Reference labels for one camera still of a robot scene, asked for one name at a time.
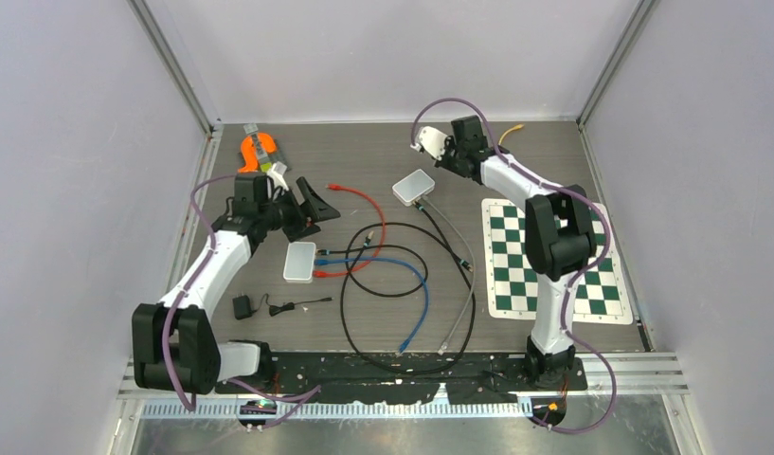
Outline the white network switch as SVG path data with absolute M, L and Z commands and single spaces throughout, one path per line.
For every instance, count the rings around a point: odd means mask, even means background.
M 314 279 L 315 257 L 316 243 L 290 243 L 287 247 L 282 278 L 288 283 L 311 283 Z
M 432 192 L 435 186 L 435 180 L 424 170 L 418 169 L 396 182 L 391 189 L 398 201 L 409 207 Z

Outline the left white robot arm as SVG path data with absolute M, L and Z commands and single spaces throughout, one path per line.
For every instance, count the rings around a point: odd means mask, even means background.
M 267 391 L 276 377 L 269 345 L 257 340 L 220 343 L 211 319 L 237 273 L 272 231 L 290 245 L 320 232 L 320 223 L 337 219 L 307 179 L 291 188 L 282 173 L 235 173 L 225 212 L 209 222 L 207 240 L 186 274 L 154 303 L 132 314 L 135 384 L 140 389 L 173 391 L 187 407 L 224 381 L 240 379 L 253 392 Z

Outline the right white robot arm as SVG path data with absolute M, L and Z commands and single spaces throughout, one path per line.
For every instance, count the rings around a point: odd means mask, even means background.
M 416 147 L 437 167 L 502 194 L 524 214 L 525 257 L 538 276 L 535 321 L 524 371 L 538 389 L 560 385 L 573 369 L 573 302 L 579 275 L 597 253 L 591 202 L 578 185 L 549 182 L 499 145 L 490 145 L 476 116 L 451 123 L 450 135 L 423 127 Z

